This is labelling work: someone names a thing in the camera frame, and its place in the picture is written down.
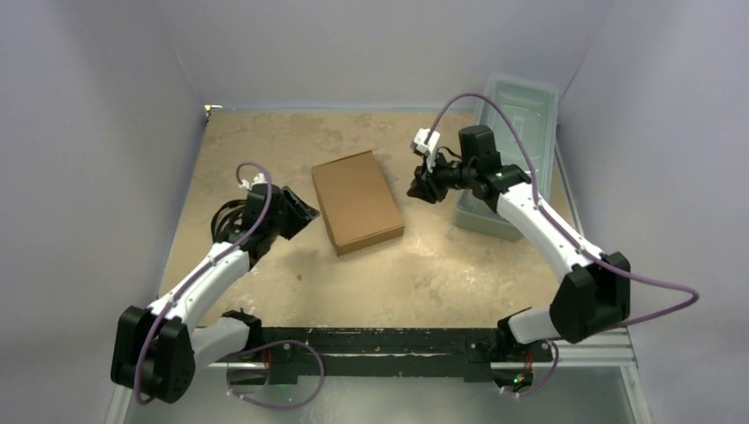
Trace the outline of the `brown cardboard box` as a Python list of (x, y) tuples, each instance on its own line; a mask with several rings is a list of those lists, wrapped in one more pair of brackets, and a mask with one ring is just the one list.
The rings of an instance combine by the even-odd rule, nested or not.
[(373, 151), (315, 165), (311, 175), (336, 255), (351, 254), (404, 235), (404, 217)]

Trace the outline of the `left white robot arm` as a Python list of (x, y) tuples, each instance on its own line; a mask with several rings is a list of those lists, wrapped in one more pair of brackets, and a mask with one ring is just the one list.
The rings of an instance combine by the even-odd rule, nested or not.
[(224, 203), (209, 229), (212, 246), (175, 287), (147, 307), (119, 317), (110, 378), (132, 390), (136, 402), (173, 404), (196, 372), (226, 356), (258, 358), (267, 346), (261, 319), (231, 310), (212, 325), (201, 320), (248, 274), (278, 238), (290, 240), (319, 216), (288, 186), (257, 183), (243, 199)]

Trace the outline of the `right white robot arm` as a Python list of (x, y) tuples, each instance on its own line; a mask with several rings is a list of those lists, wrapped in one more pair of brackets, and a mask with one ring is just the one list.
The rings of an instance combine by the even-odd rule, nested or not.
[(559, 219), (533, 188), (529, 172), (503, 164), (493, 132), (472, 125), (458, 133), (461, 154), (449, 161), (437, 132), (422, 128), (411, 149), (422, 163), (414, 171), (408, 196), (436, 204), (449, 190), (468, 190), (492, 212), (514, 225), (541, 253), (560, 285), (547, 307), (532, 307), (497, 323), (495, 347), (509, 360), (534, 342), (580, 342), (615, 327), (631, 312), (629, 261), (606, 254)]

